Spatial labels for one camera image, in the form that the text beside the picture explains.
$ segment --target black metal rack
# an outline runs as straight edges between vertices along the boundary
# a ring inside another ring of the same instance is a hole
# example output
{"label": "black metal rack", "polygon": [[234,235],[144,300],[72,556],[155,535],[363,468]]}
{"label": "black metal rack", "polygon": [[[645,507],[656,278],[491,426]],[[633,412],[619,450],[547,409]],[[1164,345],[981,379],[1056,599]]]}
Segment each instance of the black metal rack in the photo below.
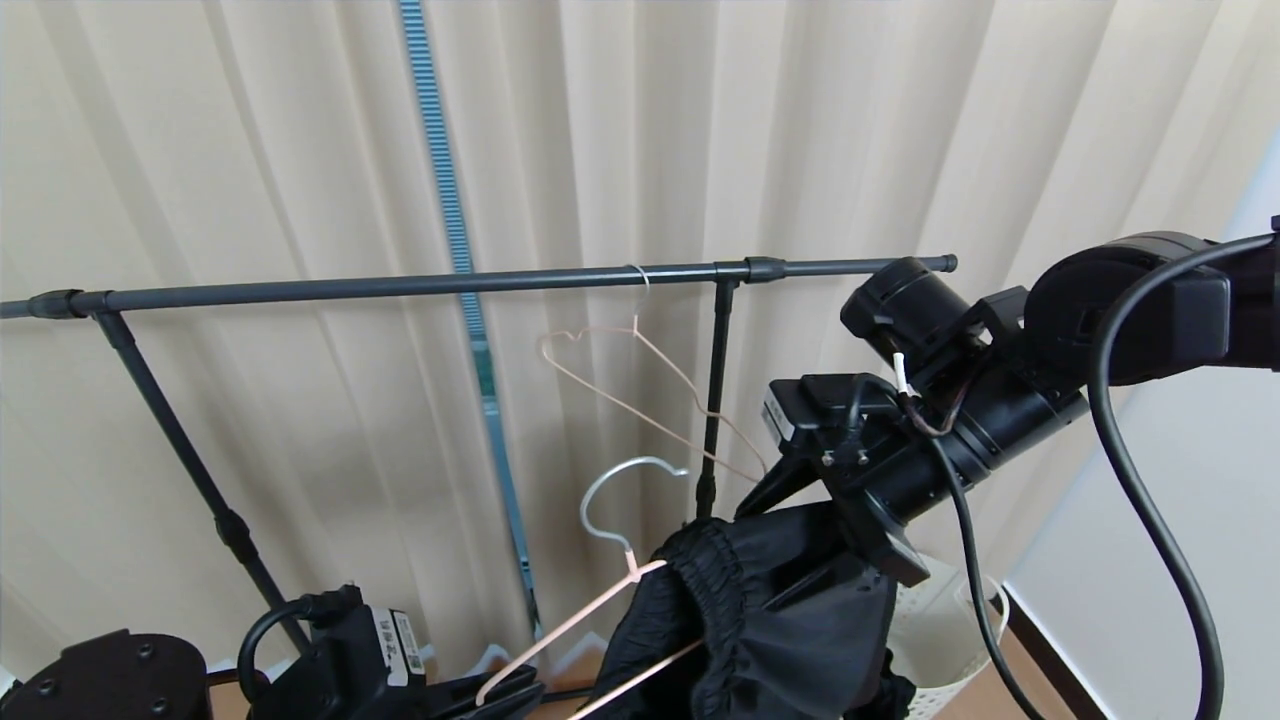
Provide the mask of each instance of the black metal rack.
{"label": "black metal rack", "polygon": [[[950,273],[956,268],[955,255],[920,259],[931,270]],[[558,270],[521,270],[507,273],[471,273],[452,275],[410,275],[385,278],[352,278],[330,281],[289,281],[270,283],[210,284],[192,287],[165,287],[122,291],[56,290],[28,300],[0,304],[0,319],[40,318],[65,320],[91,318],[106,334],[108,342],[120,355],[125,370],[133,378],[138,392],[150,407],[160,429],[169,439],[192,483],[214,514],[214,525],[223,543],[253,580],[262,598],[271,609],[284,605],[284,597],[275,579],[259,556],[257,546],[250,537],[248,525],[227,505],[200,454],[187,437],[182,421],[169,405],[160,383],[151,373],[146,357],[138,348],[124,322],[123,313],[160,307],[196,307],[212,305],[248,305],[262,302],[301,302],[312,300],[349,300],[360,297],[406,297],[420,295],[457,295],[465,292],[508,292],[517,290],[556,290],[677,283],[716,283],[716,316],[712,329],[710,387],[707,407],[712,413],[721,409],[724,389],[724,361],[728,350],[730,318],[733,292],[740,284],[772,282],[782,278],[817,275],[870,274],[892,259],[877,260],[819,260],[787,261],[777,258],[746,258],[727,263],[701,263],[691,265],[650,265],[641,274],[634,265],[616,268],[573,268]],[[703,447],[716,454],[719,421],[707,418]],[[710,515],[716,501],[714,465],[703,459],[701,473],[695,491],[696,516]],[[289,639],[305,651],[310,644],[296,620],[282,623]]]}

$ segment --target laundry basket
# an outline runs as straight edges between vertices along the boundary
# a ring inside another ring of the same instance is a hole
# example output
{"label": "laundry basket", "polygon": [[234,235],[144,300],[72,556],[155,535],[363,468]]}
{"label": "laundry basket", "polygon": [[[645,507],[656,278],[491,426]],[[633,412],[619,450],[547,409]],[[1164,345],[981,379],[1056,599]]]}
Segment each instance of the laundry basket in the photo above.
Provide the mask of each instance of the laundry basket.
{"label": "laundry basket", "polygon": [[[914,588],[897,589],[888,630],[892,670],[916,687],[909,720],[937,715],[991,662],[969,598],[968,574],[933,557],[924,561],[932,577]],[[984,597],[992,591],[1000,596],[998,619],[996,610],[987,607],[1000,639],[1009,624],[1009,596],[989,578],[983,579],[983,589]]]}

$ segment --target beige curtain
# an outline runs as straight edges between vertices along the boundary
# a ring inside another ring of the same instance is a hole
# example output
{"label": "beige curtain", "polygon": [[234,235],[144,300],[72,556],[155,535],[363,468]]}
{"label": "beige curtain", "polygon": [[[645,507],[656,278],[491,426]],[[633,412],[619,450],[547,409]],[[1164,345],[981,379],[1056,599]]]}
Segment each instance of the beige curtain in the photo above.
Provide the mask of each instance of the beige curtain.
{"label": "beige curtain", "polygon": [[[948,282],[974,300],[1128,232],[1216,237],[1280,120],[1268,0],[425,10],[481,270],[956,252]],[[394,3],[0,12],[5,299],[449,272]],[[767,460],[769,379],[879,368],[837,319],[856,284],[739,293],[724,405]],[[696,454],[535,350],[550,331],[627,323],[640,296],[483,299],[547,625],[622,571],[577,524],[585,486],[641,452],[696,474]],[[641,315],[700,387],[710,314],[710,288],[689,286],[655,288]],[[489,643],[529,644],[454,299],[131,322],[287,596],[355,579],[411,611],[447,675]],[[626,338],[554,350],[700,437],[678,379]],[[0,664],[22,675],[119,626],[233,655],[261,602],[97,329],[5,322],[3,361]],[[974,493],[989,573],[1091,448],[1079,423]],[[728,515],[750,486],[718,477]],[[595,519],[648,553],[691,514],[691,489],[622,477]],[[954,524],[941,507],[911,533],[955,560]],[[607,637],[623,606],[582,629]],[[288,655],[274,634],[261,661]]]}

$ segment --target wooden floor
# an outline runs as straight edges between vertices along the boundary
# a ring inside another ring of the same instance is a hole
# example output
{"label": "wooden floor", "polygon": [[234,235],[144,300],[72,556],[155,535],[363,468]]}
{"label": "wooden floor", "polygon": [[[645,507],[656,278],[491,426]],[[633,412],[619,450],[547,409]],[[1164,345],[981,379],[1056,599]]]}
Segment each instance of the wooden floor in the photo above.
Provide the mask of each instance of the wooden floor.
{"label": "wooden floor", "polygon": [[[1023,687],[1032,703],[1048,720],[1070,720],[1071,711],[1057,696],[1053,687],[1032,661],[1021,643],[1011,633],[1005,634],[1000,643],[1005,651],[1005,660],[1009,669],[1018,678],[1018,684]],[[571,669],[566,676],[557,683],[552,691],[571,689],[590,684],[595,678],[595,669],[599,666],[599,657],[584,659],[579,667]],[[530,715],[530,720],[563,720],[573,714],[582,701],[564,701],[554,705],[544,705]],[[1000,682],[1000,675],[988,666],[972,683],[951,701],[943,711],[937,715],[938,720],[1021,720],[1025,717],[1018,708],[1018,703],[1009,696],[1005,684]]]}

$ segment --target clothes hanger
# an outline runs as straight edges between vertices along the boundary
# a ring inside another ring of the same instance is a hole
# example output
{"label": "clothes hanger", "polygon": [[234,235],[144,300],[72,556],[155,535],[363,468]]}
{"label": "clothes hanger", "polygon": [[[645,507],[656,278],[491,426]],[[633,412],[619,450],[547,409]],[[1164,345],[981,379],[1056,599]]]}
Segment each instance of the clothes hanger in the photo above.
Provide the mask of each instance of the clothes hanger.
{"label": "clothes hanger", "polygon": [[[582,619],[585,619],[588,615],[590,615],[591,612],[594,612],[602,605],[604,605],[605,602],[608,602],[609,600],[612,600],[613,596],[616,596],[620,592],[625,591],[628,585],[637,584],[640,582],[640,578],[645,577],[649,573],[653,573],[654,570],[657,570],[659,568],[664,568],[667,565],[666,560],[654,560],[653,562],[637,566],[636,565],[635,551],[631,550],[631,542],[627,541],[626,537],[623,537],[623,536],[621,536],[618,533],[611,533],[611,532],[602,530],[602,529],[596,528],[595,525],[591,524],[591,520],[590,520],[590,518],[588,518],[588,514],[586,514],[588,507],[591,505],[591,498],[595,496],[596,491],[599,491],[600,487],[604,486],[604,483],[607,483],[611,479],[613,479],[613,477],[616,477],[622,470],[626,470],[627,468],[634,468],[636,465],[657,465],[657,466],[662,468],[663,470],[666,470],[672,477],[677,477],[677,478],[687,477],[689,475],[689,470],[686,470],[686,469],[677,469],[677,468],[672,466],[669,462],[667,462],[666,460],[663,460],[660,457],[653,457],[653,456],[645,455],[645,456],[640,456],[640,457],[632,457],[631,460],[626,460],[623,462],[620,462],[620,464],[614,465],[613,468],[609,468],[599,478],[596,478],[594,483],[591,483],[591,487],[589,487],[586,489],[586,493],[582,496],[581,505],[579,505],[579,509],[577,509],[579,520],[581,520],[582,527],[586,528],[586,532],[591,533],[593,536],[595,536],[598,538],[603,538],[603,539],[617,542],[617,543],[620,543],[622,546],[623,553],[625,553],[626,560],[627,560],[627,574],[626,574],[626,577],[623,577],[621,580],[618,580],[617,583],[614,583],[613,587],[611,587],[609,589],[604,591],[603,594],[600,594],[599,597],[596,597],[591,602],[586,603],[586,606],[584,606],[581,610],[579,610],[577,612],[575,612],[572,618],[570,618],[568,620],[564,620],[563,623],[561,623],[559,626],[557,626],[554,630],[552,630],[550,633],[548,633],[547,637],[544,637],[543,639],[538,641],[536,643],[534,643],[532,647],[530,647],[529,650],[526,650],[525,652],[522,652],[520,655],[520,657],[512,660],[511,662],[507,664],[506,667],[503,667],[502,670],[498,670],[497,673],[494,673],[493,678],[489,678],[489,682],[485,683],[484,685],[481,685],[480,687],[480,692],[476,693],[476,707],[480,707],[481,705],[484,705],[485,696],[489,694],[489,692],[492,692],[499,683],[502,683],[502,680],[504,678],[507,678],[507,675],[515,673],[516,670],[520,669],[521,665],[524,665],[524,664],[529,662],[530,660],[532,660],[535,655],[538,655],[539,652],[541,652],[543,650],[545,650],[547,646],[549,646],[557,638],[559,638],[566,632],[568,632],[570,628],[572,628],[573,625],[577,625],[579,623],[581,623]],[[658,673],[663,667],[671,665],[672,662],[675,662],[676,660],[678,660],[684,655],[689,653],[690,651],[692,651],[695,647],[698,647],[700,644],[703,644],[703,641],[698,641],[698,642],[695,642],[695,643],[692,643],[692,644],[690,644],[690,646],[680,650],[678,652],[676,652],[671,657],[659,661],[653,667],[645,670],[640,675],[636,675],[635,678],[632,678],[627,683],[620,685],[618,688],[614,688],[612,692],[609,692],[604,697],[602,697],[602,698],[596,700],[595,702],[588,705],[582,710],[579,710],[577,714],[575,714],[572,717],[570,717],[570,720],[573,720],[573,719],[577,719],[577,717],[585,717],[589,712],[594,712],[598,707],[605,705],[607,702],[612,701],[613,698],[618,697],[620,694],[622,694],[622,693],[627,692],[628,689],[634,688],[635,685],[643,683],[646,678],[649,678],[654,673]]]}
{"label": "clothes hanger", "polygon": [[[760,455],[760,450],[758,447],[755,447],[755,443],[753,443],[746,437],[746,434],[742,433],[742,430],[737,429],[737,425],[735,425],[732,420],[730,420],[728,418],[726,418],[724,415],[722,415],[719,413],[712,413],[710,410],[708,410],[707,406],[703,405],[701,397],[698,395],[698,386],[694,384],[694,380],[689,379],[689,375],[686,375],[680,369],[680,366],[677,366],[671,360],[671,357],[667,357],[667,355],[662,350],[658,350],[658,346],[655,346],[654,343],[652,343],[649,341],[649,338],[646,338],[644,336],[644,333],[640,332],[640,309],[644,307],[644,304],[649,300],[649,292],[653,288],[649,284],[649,274],[644,272],[644,268],[641,268],[640,265],[630,265],[630,266],[635,268],[636,272],[640,273],[640,277],[644,278],[644,297],[640,299],[640,302],[636,304],[635,311],[632,311],[632,314],[631,314],[631,327],[630,328],[614,328],[614,327],[605,327],[605,325],[588,325],[588,327],[577,331],[576,333],[571,333],[568,331],[557,331],[557,332],[547,333],[541,338],[539,338],[539,341],[538,341],[538,347],[539,347],[539,350],[543,354],[543,359],[547,360],[548,363],[550,363],[552,366],[556,368],[557,370],[559,370],[561,373],[563,373],[563,374],[568,375],[570,378],[577,380],[579,384],[581,384],[581,386],[586,387],[588,389],[590,389],[591,392],[594,392],[594,393],[604,397],[609,402],[613,402],[614,405],[618,405],[623,410],[627,410],[628,413],[631,413],[636,418],[640,418],[645,423],[649,423],[654,428],[658,428],[659,430],[662,430],[663,433],[671,436],[672,438],[675,438],[675,439],[677,439],[677,441],[687,445],[692,450],[695,450],[699,454],[701,454],[703,457],[707,457],[707,459],[712,460],[713,462],[716,462],[718,465],[722,465],[723,468],[728,469],[730,471],[732,471],[732,473],[735,473],[737,475],[741,475],[742,478],[746,478],[748,480],[751,480],[753,483],[760,482],[760,478],[763,478],[764,474],[768,473],[769,464],[764,461],[764,456]],[[739,438],[742,439],[742,442],[746,443],[746,447],[751,450],[751,454],[755,455],[755,459],[760,462],[760,473],[759,474],[751,474],[751,473],[745,473],[742,470],[739,470],[737,468],[735,468],[733,465],[730,465],[727,461],[722,460],[721,457],[718,457],[716,455],[712,455],[710,452],[707,452],[701,447],[694,445],[689,438],[686,438],[686,437],[676,433],[671,428],[667,428],[662,423],[659,423],[659,421],[654,420],[653,418],[645,415],[640,410],[632,407],[631,405],[628,405],[628,404],[618,400],[617,397],[614,397],[614,396],[604,392],[599,387],[591,384],[590,382],[588,382],[586,379],[584,379],[581,375],[577,375],[576,373],[573,373],[572,370],[570,370],[564,365],[561,365],[559,363],[557,363],[554,357],[552,357],[550,348],[549,348],[552,338],[563,336],[563,337],[570,338],[570,341],[572,341],[572,342],[577,342],[579,340],[582,340],[582,336],[585,336],[588,333],[593,333],[593,332],[627,334],[627,336],[631,336],[635,340],[639,340],[645,347],[648,347],[650,351],[653,351],[653,354],[657,355],[658,359],[662,360],[668,368],[671,368],[672,372],[675,372],[680,377],[680,379],[684,380],[685,386],[689,387],[690,393],[694,396],[694,405],[698,406],[698,411],[699,413],[701,413],[703,415],[705,415],[708,418],[717,418],[717,419],[719,419],[722,423],[724,423],[733,432],[733,434],[736,434]]]}

